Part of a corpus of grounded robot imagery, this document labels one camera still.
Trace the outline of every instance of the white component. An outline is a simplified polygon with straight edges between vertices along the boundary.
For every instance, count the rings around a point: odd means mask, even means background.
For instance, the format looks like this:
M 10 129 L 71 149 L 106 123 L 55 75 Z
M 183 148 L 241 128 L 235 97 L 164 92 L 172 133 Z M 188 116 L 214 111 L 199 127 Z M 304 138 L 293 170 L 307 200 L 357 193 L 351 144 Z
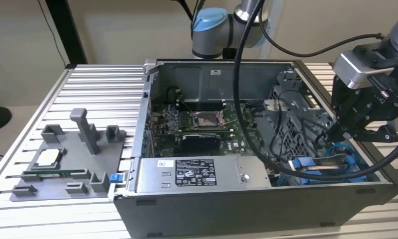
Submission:
M 174 160 L 159 160 L 159 168 L 174 168 L 175 161 Z
M 221 75 L 221 70 L 211 70 L 211 75 Z
M 265 100 L 264 103 L 269 106 L 271 104 L 273 104 L 275 100 Z
M 56 162 L 58 158 L 60 156 L 60 151 L 58 148 L 55 149 L 47 149 L 42 152 L 38 164 L 39 166 L 50 166 L 54 162 Z

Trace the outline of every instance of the warning label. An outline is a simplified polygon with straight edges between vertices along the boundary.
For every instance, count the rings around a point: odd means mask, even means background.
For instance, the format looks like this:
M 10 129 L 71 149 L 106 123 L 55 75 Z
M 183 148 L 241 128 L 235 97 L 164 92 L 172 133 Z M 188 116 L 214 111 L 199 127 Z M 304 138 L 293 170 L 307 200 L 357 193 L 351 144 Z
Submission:
M 176 160 L 176 185 L 218 185 L 214 159 Z

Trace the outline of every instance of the blue latch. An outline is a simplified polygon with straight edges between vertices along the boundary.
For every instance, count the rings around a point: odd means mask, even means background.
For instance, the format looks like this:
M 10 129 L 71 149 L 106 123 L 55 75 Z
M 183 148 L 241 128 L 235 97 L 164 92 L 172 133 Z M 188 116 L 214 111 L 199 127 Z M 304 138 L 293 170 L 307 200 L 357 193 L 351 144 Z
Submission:
M 110 183 L 123 183 L 124 182 L 124 175 L 115 173 L 111 175 Z

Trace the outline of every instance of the blue cable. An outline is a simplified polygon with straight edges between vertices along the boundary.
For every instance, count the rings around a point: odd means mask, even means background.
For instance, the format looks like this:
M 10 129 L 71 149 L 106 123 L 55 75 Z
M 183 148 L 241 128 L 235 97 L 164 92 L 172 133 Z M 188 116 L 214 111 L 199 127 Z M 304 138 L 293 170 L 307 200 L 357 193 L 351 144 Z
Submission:
M 328 156 L 331 155 L 331 151 L 332 151 L 335 148 L 340 148 L 340 147 L 347 148 L 351 152 L 353 152 L 355 157 L 356 157 L 356 160 L 360 159 L 356 150 L 353 150 L 353 148 L 349 147 L 347 144 L 335 144 L 335 145 L 328 149 L 328 151 L 327 151 L 327 153 L 325 153 L 325 157 L 328 157 Z
M 287 175 L 283 174 L 276 182 L 276 186 L 280 187 L 285 183 Z

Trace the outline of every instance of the beige wall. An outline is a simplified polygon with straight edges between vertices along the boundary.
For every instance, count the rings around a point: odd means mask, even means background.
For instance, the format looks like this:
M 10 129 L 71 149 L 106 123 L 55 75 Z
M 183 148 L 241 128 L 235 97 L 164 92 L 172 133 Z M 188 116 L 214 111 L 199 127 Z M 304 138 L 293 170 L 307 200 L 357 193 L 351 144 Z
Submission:
M 195 0 L 188 0 L 191 9 Z M 240 0 L 210 0 L 229 11 Z M 91 63 L 143 64 L 147 58 L 191 58 L 191 22 L 170 0 L 71 0 Z M 257 58 L 259 48 L 245 51 Z
M 0 0 L 0 105 L 39 105 L 64 66 L 36 0 Z
M 389 33 L 398 20 L 398 0 L 285 0 L 275 41 L 287 49 L 315 52 L 333 43 L 368 33 Z M 304 59 L 335 61 L 340 52 L 369 41 L 357 41 Z M 272 47 L 269 57 L 293 57 Z
M 232 10 L 239 2 L 208 0 L 206 7 Z M 70 0 L 70 5 L 91 63 L 191 58 L 190 20 L 175 1 Z M 276 40 L 309 52 L 353 35 L 388 31 L 397 19 L 398 0 L 285 0 Z M 248 49 L 245 58 L 257 58 L 259 51 Z M 332 61 L 339 52 L 311 60 Z M 292 57 L 273 49 L 271 58 Z M 36 0 L 0 0 L 0 105 L 40 104 L 62 72 Z

